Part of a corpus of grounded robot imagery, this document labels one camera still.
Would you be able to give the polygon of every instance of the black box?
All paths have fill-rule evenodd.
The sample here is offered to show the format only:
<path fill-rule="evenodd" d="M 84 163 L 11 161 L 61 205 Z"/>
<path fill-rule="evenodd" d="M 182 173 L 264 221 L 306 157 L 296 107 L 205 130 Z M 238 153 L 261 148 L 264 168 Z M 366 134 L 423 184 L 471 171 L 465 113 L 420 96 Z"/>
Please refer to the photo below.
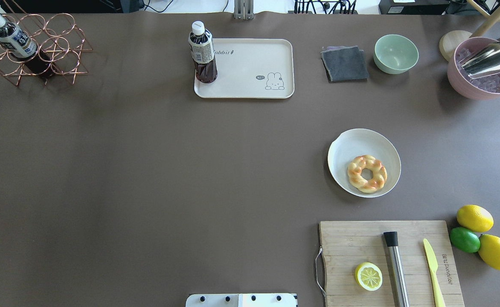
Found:
<path fill-rule="evenodd" d="M 449 6 L 447 0 L 414 0 L 400 2 L 399 0 L 381 0 L 379 10 L 384 15 L 442 15 Z"/>

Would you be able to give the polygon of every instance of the cloth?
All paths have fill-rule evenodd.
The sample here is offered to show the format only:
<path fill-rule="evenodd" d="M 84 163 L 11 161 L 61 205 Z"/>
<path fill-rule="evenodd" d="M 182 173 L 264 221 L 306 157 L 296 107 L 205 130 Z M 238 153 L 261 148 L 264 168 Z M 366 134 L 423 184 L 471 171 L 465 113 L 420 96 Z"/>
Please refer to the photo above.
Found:
<path fill-rule="evenodd" d="M 369 78 L 363 50 L 358 46 L 326 47 L 320 54 L 330 82 Z"/>

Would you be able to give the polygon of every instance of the bowl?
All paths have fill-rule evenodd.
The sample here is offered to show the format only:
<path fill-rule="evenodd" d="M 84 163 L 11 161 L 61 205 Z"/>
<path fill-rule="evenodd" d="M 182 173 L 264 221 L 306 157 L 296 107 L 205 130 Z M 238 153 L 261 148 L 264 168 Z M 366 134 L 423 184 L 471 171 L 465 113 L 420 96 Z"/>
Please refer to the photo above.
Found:
<path fill-rule="evenodd" d="M 474 54 L 482 50 L 486 45 L 494 42 L 496 42 L 494 39 L 486 37 L 472 37 L 457 46 L 453 56 L 451 56 L 451 59 L 449 60 L 449 64 L 447 64 L 447 78 L 457 93 L 466 98 L 476 100 L 488 100 L 500 97 L 500 91 L 494 93 L 474 86 L 474 84 L 464 77 L 465 75 L 463 75 L 463 72 L 460 71 L 461 69 L 457 65 L 457 61 L 462 60 L 458 59 L 457 55 L 461 54 L 464 49 L 467 49 L 470 54 Z"/>
<path fill-rule="evenodd" d="M 401 74 L 410 70 L 419 60 L 419 51 L 407 37 L 397 34 L 385 35 L 375 43 L 373 60 L 387 74 Z"/>
<path fill-rule="evenodd" d="M 357 156 L 372 155 L 381 160 L 387 170 L 384 187 L 375 193 L 363 193 L 355 188 L 347 175 L 349 163 Z M 402 172 L 400 156 L 394 145 L 381 134 L 363 128 L 343 132 L 328 150 L 328 168 L 335 182 L 350 194 L 373 198 L 387 194 L 398 183 Z"/>

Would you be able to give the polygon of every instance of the bottle label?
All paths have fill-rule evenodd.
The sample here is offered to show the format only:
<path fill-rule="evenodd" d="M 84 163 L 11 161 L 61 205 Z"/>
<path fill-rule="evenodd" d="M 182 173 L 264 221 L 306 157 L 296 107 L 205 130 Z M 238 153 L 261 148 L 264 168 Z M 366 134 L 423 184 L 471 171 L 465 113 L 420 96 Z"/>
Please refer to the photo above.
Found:
<path fill-rule="evenodd" d="M 38 49 L 36 43 L 21 29 L 17 29 L 8 37 L 0 37 L 0 42 L 6 49 L 15 51 L 16 56 L 20 58 L 33 56 Z"/>
<path fill-rule="evenodd" d="M 191 56 L 195 62 L 207 64 L 214 60 L 212 37 L 209 37 L 209 40 L 205 43 L 193 43 L 193 41 L 189 40 L 189 46 L 191 47 Z"/>

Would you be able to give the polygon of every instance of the lemon slice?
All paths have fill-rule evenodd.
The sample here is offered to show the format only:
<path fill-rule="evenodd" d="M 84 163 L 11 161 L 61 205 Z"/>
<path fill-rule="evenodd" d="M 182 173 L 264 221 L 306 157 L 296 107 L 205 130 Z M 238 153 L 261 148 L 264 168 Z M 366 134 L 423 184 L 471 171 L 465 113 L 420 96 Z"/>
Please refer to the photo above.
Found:
<path fill-rule="evenodd" d="M 367 291 L 375 291 L 383 284 L 381 270 L 370 262 L 362 262 L 356 267 L 354 277 L 359 285 Z"/>

